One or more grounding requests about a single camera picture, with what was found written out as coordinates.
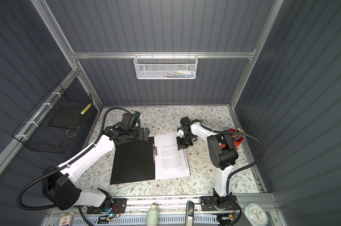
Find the metal handle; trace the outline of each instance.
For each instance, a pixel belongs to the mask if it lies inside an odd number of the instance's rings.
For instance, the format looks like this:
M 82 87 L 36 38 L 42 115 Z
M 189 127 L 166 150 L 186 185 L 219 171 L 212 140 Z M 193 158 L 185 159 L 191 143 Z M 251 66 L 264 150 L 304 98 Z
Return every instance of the metal handle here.
M 193 226 L 194 216 L 194 203 L 192 201 L 187 202 L 186 209 L 186 226 Z

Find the gray wall panel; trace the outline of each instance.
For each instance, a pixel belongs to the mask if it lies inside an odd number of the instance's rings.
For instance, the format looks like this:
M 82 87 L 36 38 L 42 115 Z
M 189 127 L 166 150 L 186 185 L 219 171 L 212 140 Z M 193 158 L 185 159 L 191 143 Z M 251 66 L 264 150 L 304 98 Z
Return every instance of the gray wall panel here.
M 31 1 L 0 1 L 0 153 L 32 108 L 70 70 Z M 83 91 L 78 79 L 69 89 Z M 16 196 L 25 185 L 41 176 L 45 167 L 56 166 L 80 151 L 97 110 L 91 107 L 87 114 L 91 117 L 78 130 L 79 137 L 70 153 L 41 153 L 25 147 L 19 150 L 0 176 L 0 225 L 41 224 L 46 210 L 21 210 L 15 203 Z M 23 200 L 32 206 L 50 203 L 41 193 L 41 183 L 29 189 Z
M 48 5 L 76 52 L 252 51 L 272 0 L 64 1 Z
M 341 1 L 285 1 L 259 59 L 236 113 L 267 189 L 288 225 L 341 225 Z
M 30 1 L 0 1 L 0 152 L 70 67 Z
M 229 104 L 247 59 L 200 59 L 196 79 L 137 79 L 133 60 L 81 59 L 104 106 Z

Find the yellow marker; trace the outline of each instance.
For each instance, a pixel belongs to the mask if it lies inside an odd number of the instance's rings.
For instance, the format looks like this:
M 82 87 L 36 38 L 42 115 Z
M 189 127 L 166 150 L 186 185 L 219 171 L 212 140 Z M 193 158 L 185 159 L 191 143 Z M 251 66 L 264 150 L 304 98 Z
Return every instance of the yellow marker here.
M 91 103 L 88 104 L 88 105 L 86 106 L 86 108 L 84 108 L 84 110 L 82 110 L 81 114 L 82 114 L 82 115 L 85 114 L 85 112 L 90 108 L 90 106 L 91 106 Z

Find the white paper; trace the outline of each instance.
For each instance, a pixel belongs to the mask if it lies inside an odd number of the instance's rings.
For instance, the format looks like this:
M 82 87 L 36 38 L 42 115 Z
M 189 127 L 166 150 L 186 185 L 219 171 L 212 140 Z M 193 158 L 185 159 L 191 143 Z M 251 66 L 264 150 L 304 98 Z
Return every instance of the white paper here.
M 190 176 L 186 150 L 178 150 L 176 138 L 177 133 L 154 137 L 156 180 Z

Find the floral tablecloth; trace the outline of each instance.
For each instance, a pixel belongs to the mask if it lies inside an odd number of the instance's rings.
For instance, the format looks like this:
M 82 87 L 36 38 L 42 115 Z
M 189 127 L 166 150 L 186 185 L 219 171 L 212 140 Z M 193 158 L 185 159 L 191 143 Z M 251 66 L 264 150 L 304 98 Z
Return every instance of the floral tablecloth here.
M 129 111 L 141 112 L 141 127 L 148 127 L 150 134 L 172 133 L 177 131 L 182 117 L 190 120 L 202 119 L 205 124 L 215 129 L 234 128 L 227 106 L 201 107 L 135 107 Z M 99 134 L 101 122 L 107 109 L 103 109 L 90 142 Z M 124 111 L 114 110 L 106 117 L 105 127 L 122 119 Z M 239 157 L 235 169 L 248 164 L 242 145 L 237 149 Z M 187 148 L 191 171 L 190 177 L 164 180 L 146 180 L 140 182 L 110 185 L 115 149 L 106 153 L 79 178 L 78 184 L 87 188 L 102 188 L 113 196 L 151 196 L 151 195 L 199 195 L 211 194 L 215 185 L 216 168 L 210 161 L 207 142 L 198 139 Z M 233 193 L 258 193 L 259 190 L 247 169 L 234 175 L 230 180 Z

